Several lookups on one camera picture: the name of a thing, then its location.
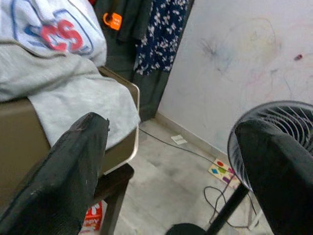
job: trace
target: black pole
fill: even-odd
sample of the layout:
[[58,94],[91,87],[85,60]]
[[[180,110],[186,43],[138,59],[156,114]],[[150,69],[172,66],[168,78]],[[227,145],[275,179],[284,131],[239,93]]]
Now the black pole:
[[249,190],[243,185],[240,184],[236,191],[231,195],[230,199],[226,205],[222,208],[219,215],[213,221],[209,229],[206,231],[207,235],[215,235],[223,227],[224,223],[229,219],[233,214],[245,196],[248,194]]

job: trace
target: white wall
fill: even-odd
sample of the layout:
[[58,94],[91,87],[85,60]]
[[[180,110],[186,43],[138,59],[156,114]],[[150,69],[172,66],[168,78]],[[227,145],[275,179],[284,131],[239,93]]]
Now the white wall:
[[226,152],[243,112],[280,99],[313,103],[313,1],[195,0],[159,112]]

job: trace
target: purple shape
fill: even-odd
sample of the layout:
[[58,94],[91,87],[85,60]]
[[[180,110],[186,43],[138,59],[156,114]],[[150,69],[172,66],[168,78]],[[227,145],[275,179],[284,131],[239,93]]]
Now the purple shape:
[[227,179],[225,176],[223,177],[223,180],[224,180],[226,183],[229,183],[229,182],[230,182],[230,180]]

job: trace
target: gray floor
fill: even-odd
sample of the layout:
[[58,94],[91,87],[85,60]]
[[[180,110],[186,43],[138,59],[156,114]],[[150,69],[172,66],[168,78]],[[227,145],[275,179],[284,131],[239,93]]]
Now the gray floor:
[[[170,137],[176,133],[164,128],[155,121],[147,121],[141,128],[154,136],[174,143]],[[207,158],[214,157],[204,153],[190,143],[180,145]],[[140,132],[139,151],[130,162],[135,170],[131,179],[119,220],[116,235],[163,235],[173,224],[189,222],[203,228],[209,226],[208,220],[213,209],[203,196],[205,186],[223,189],[226,184],[208,173],[211,163],[193,154],[167,146]],[[228,199],[233,189],[228,188]],[[207,190],[208,200],[214,204],[218,192]],[[218,210],[223,207],[222,200]],[[229,222],[245,226],[251,220],[252,209],[248,198],[236,209]],[[247,229],[234,229],[225,225],[219,235],[265,235],[272,234],[264,217],[251,232]]]

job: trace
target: orange tag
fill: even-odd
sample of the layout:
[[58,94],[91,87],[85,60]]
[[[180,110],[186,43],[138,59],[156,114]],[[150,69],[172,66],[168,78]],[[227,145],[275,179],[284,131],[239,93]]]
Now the orange tag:
[[105,25],[109,26],[112,29],[119,30],[122,25],[122,16],[112,13],[111,17],[108,17],[108,14],[105,13],[102,17]]

